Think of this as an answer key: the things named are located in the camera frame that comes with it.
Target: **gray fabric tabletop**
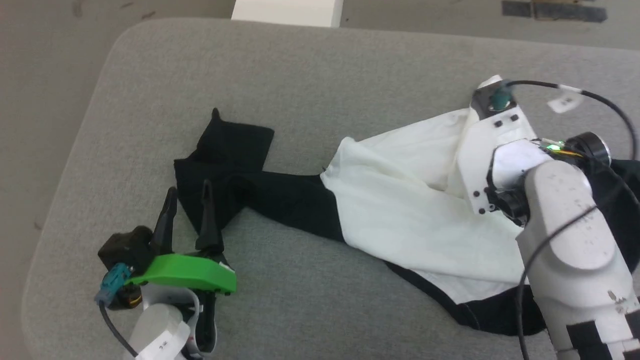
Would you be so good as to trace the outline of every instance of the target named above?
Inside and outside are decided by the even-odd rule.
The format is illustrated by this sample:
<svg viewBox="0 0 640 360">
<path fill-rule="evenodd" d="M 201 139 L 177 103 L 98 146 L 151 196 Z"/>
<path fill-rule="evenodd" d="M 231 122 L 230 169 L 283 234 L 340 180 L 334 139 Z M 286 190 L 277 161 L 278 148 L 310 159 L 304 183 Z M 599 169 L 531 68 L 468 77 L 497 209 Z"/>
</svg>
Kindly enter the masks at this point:
<svg viewBox="0 0 640 360">
<path fill-rule="evenodd" d="M 212 19 L 144 22 L 114 45 L 70 154 L 24 294 L 36 359 L 114 359 L 123 348 L 93 302 L 96 253 L 115 232 L 153 226 L 173 159 L 224 120 L 271 127 L 266 170 L 318 174 L 345 136 L 363 139 L 466 107 L 494 74 L 585 88 L 640 118 L 640 53 L 489 38 L 301 28 Z M 557 90 L 517 95 L 540 136 L 594 131 L 615 156 L 628 136 L 608 108 L 564 115 Z M 218 302 L 219 359 L 514 359 L 516 338 L 457 325 L 382 261 L 244 210 L 224 231 L 238 292 Z M 177 251 L 195 232 L 179 210 Z M 139 309 L 112 313 L 125 337 Z M 550 358 L 545 333 L 528 338 Z"/>
</svg>

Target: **concrete floor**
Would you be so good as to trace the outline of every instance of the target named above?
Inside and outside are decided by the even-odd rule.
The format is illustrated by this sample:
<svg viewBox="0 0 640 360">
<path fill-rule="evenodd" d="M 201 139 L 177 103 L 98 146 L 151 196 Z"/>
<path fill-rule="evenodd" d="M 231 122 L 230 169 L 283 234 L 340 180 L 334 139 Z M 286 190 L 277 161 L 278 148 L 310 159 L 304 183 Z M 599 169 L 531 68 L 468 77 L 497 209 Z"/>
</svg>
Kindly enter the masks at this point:
<svg viewBox="0 0 640 360">
<path fill-rule="evenodd" d="M 229 18 L 234 0 L 0 0 L 0 359 L 27 359 L 29 262 L 100 68 L 119 34 L 160 17 Z M 502 17 L 499 0 L 344 0 L 342 26 L 640 49 L 640 3 L 604 24 Z"/>
</svg>

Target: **white fabric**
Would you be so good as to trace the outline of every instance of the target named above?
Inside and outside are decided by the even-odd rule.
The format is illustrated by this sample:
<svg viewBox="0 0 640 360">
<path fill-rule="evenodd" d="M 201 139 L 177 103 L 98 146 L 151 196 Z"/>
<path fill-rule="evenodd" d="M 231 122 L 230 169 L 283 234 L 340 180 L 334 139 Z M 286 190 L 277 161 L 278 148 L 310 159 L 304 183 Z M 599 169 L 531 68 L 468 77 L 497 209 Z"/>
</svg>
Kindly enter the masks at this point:
<svg viewBox="0 0 640 360">
<path fill-rule="evenodd" d="M 347 137 L 321 174 L 347 244 L 413 270 L 457 304 L 513 287 L 523 269 L 522 229 L 500 212 L 472 213 L 451 195 L 461 189 L 447 189 L 473 118 L 462 109 L 361 142 Z"/>
</svg>

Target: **black cable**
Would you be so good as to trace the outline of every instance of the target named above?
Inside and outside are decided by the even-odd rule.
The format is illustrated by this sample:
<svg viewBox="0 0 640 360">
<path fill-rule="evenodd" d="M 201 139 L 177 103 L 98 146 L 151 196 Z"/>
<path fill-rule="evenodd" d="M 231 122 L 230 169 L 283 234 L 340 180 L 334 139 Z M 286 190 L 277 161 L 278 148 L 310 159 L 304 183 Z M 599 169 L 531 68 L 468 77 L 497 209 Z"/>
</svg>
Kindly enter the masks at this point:
<svg viewBox="0 0 640 360">
<path fill-rule="evenodd" d="M 542 82 L 542 81 L 533 81 L 533 80 L 510 81 L 510 82 L 506 83 L 504 86 L 505 87 L 512 87 L 512 86 L 515 86 L 515 85 L 537 85 L 537 86 L 544 86 L 544 87 L 547 87 L 547 88 L 561 88 L 560 85 L 558 85 L 558 84 L 545 83 L 545 82 Z M 581 90 L 580 94 L 582 94 L 582 95 L 584 95 L 586 97 L 590 97 L 592 99 L 595 99 L 597 101 L 600 101 L 601 103 L 603 103 L 603 104 L 607 105 L 608 107 L 610 107 L 613 111 L 615 111 L 620 116 L 622 121 L 624 121 L 625 125 L 627 126 L 627 130 L 629 132 L 629 135 L 631 136 L 631 159 L 635 160 L 636 159 L 636 155 L 637 155 L 636 129 L 635 129 L 633 123 L 631 123 L 631 120 L 629 120 L 629 117 L 627 116 L 627 114 L 625 114 L 625 112 L 622 111 L 622 109 L 620 109 L 620 107 L 618 107 L 618 105 L 615 105 L 610 100 L 608 100 L 605 97 L 602 97 L 602 96 L 600 96 L 598 94 L 594 94 L 593 92 L 588 92 L 588 91 L 585 91 L 585 90 Z M 625 174 L 625 177 L 622 180 L 622 184 L 620 184 L 619 186 L 615 187 L 614 190 L 612 190 L 609 193 L 609 195 L 600 203 L 600 205 L 604 206 L 604 205 L 608 205 L 610 202 L 612 202 L 618 196 L 618 194 L 620 194 L 625 189 L 625 183 L 629 180 L 629 177 L 630 177 L 629 173 Z M 571 225 L 575 224 L 576 222 L 580 221 L 585 216 L 587 216 L 590 213 L 592 213 L 593 211 L 595 211 L 595 209 L 597 209 L 597 206 L 592 206 L 592 207 L 588 208 L 587 210 L 582 212 L 580 215 L 578 215 L 577 217 L 571 219 L 569 222 L 565 223 L 564 225 L 562 225 L 561 227 L 556 229 L 553 233 L 551 233 L 549 236 L 547 236 L 538 245 L 538 247 L 536 247 L 536 249 L 531 254 L 531 257 L 527 260 L 526 264 L 524 265 L 524 270 L 522 272 L 522 276 L 520 277 L 520 282 L 518 283 L 518 289 L 517 289 L 517 292 L 516 292 L 516 323 L 517 323 L 517 327 L 518 327 L 518 340 L 520 342 L 520 351 L 522 351 L 522 358 L 524 360 L 529 360 L 529 353 L 527 351 L 527 344 L 526 344 L 525 338 L 524 338 L 524 328 L 523 328 L 523 325 L 522 325 L 522 299 L 524 297 L 524 282 L 525 282 L 525 279 L 527 278 L 527 274 L 529 273 L 529 270 L 531 269 L 531 265 L 533 264 L 535 259 L 540 255 L 542 250 L 556 236 L 558 236 L 558 234 L 560 234 L 561 232 L 563 232 L 564 230 L 569 228 Z"/>
<path fill-rule="evenodd" d="M 100 314 L 102 314 L 102 318 L 104 319 L 104 322 L 107 324 L 107 327 L 109 327 L 109 330 L 111 330 L 111 333 L 113 334 L 113 336 L 115 336 L 115 338 L 122 344 L 122 346 L 124 346 L 125 349 L 127 349 L 127 351 L 135 359 L 136 356 L 138 356 L 138 353 L 136 352 L 135 349 L 131 347 L 129 342 L 125 340 L 125 338 L 123 338 L 122 335 L 120 335 L 120 332 L 118 332 L 118 329 L 116 329 L 116 327 L 113 325 L 113 322 L 111 322 L 111 319 L 109 319 L 109 315 L 107 314 L 107 309 L 104 308 L 104 303 L 102 301 L 98 303 L 98 307 L 100 308 Z"/>
</svg>

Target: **white tag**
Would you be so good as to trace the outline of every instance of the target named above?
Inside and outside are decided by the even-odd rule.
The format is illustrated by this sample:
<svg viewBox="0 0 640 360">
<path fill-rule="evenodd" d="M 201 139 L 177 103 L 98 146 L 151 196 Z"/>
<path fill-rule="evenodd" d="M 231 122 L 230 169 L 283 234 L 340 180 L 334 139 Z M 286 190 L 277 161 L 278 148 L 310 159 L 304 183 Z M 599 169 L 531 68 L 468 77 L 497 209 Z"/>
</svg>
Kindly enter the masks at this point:
<svg viewBox="0 0 640 360">
<path fill-rule="evenodd" d="M 577 108 L 584 101 L 584 96 L 580 94 L 580 89 L 566 85 L 560 85 L 559 88 L 565 90 L 562 96 L 547 103 L 554 112 L 558 114 L 566 113 Z"/>
</svg>

